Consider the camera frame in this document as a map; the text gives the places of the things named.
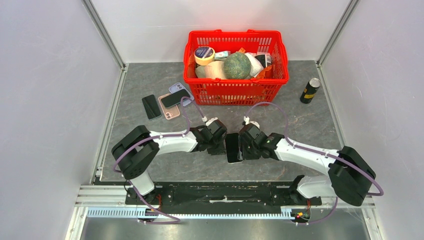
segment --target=black mounting plate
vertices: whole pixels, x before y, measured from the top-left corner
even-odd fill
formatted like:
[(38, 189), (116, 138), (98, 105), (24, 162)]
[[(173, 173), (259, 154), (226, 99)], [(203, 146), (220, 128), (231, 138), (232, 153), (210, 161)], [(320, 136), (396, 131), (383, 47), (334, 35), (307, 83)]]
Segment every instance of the black mounting plate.
[[(155, 182), (155, 190), (144, 196), (168, 214), (279, 214), (281, 206), (306, 206), (307, 199), (294, 202), (292, 181)], [(223, 200), (234, 202), (216, 202)], [(322, 205), (320, 197), (310, 199)], [(133, 188), (128, 189), (126, 205), (144, 205)]]

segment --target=can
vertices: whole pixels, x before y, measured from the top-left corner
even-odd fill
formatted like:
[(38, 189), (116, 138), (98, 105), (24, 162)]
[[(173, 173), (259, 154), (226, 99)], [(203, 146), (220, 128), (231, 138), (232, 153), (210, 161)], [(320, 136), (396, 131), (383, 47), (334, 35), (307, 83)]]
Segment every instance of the can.
[(321, 81), (318, 78), (314, 77), (309, 80), (300, 96), (300, 101), (304, 104), (310, 103), (320, 87)]

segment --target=cantaloupe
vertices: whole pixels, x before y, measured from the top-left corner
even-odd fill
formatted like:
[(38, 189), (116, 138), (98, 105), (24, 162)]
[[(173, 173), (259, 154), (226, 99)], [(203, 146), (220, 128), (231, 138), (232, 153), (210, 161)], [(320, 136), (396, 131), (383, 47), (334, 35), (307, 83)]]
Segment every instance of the cantaloupe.
[(227, 79), (246, 79), (251, 69), (251, 61), (241, 52), (231, 54), (223, 64), (223, 71)]

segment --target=red basket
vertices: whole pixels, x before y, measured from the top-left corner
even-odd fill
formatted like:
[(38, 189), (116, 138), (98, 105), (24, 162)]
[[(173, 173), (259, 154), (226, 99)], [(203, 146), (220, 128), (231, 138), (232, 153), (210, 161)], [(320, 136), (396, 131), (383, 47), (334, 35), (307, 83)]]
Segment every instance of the red basket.
[[(212, 47), (216, 52), (266, 52), (272, 56), (272, 78), (211, 79), (197, 78), (194, 51), (199, 46)], [(281, 86), (289, 81), (287, 53), (279, 31), (223, 32), (191, 31), (184, 51), (184, 81), (200, 105), (254, 105), (271, 102)]]

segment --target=smartphone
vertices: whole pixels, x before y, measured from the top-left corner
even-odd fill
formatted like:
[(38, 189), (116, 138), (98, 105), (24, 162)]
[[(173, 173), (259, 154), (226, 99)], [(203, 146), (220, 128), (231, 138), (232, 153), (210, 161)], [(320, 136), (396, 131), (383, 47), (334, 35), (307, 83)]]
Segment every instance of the smartphone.
[(230, 133), (225, 137), (225, 150), (226, 160), (229, 164), (241, 163), (240, 159), (240, 147), (239, 147), (239, 133)]
[(159, 118), (162, 116), (161, 110), (159, 109), (158, 102), (156, 101), (155, 95), (145, 96), (141, 99), (146, 111), (147, 118), (149, 120)]
[(165, 108), (173, 107), (181, 102), (182, 97), (190, 97), (190, 94), (187, 90), (181, 89), (179, 91), (176, 91), (172, 93), (171, 95), (168, 95), (164, 98), (162, 98), (162, 103)]
[[(181, 82), (177, 82), (174, 85), (172, 85), (171, 87), (169, 87), (169, 92), (173, 94), (173, 93), (175, 93), (175, 92), (177, 92), (181, 89), (187, 90), (187, 88), (184, 85), (182, 85)], [(194, 101), (195, 97), (193, 97), (193, 95), (189, 91), (187, 91), (187, 92), (188, 92), (188, 94), (190, 94), (190, 99)], [(192, 103), (192, 101), (186, 99), (182, 102), (182, 106), (185, 107), (185, 106), (187, 106), (191, 103)]]
[(162, 104), (162, 99), (166, 96), (171, 95), (171, 93), (167, 93), (165, 95), (160, 96), (157, 100), (159, 100), (160, 107), (162, 108), (162, 112), (165, 115), (166, 120), (171, 120), (173, 118), (176, 118), (180, 115), (180, 110), (178, 109), (178, 106), (173, 106), (170, 108), (165, 108)]

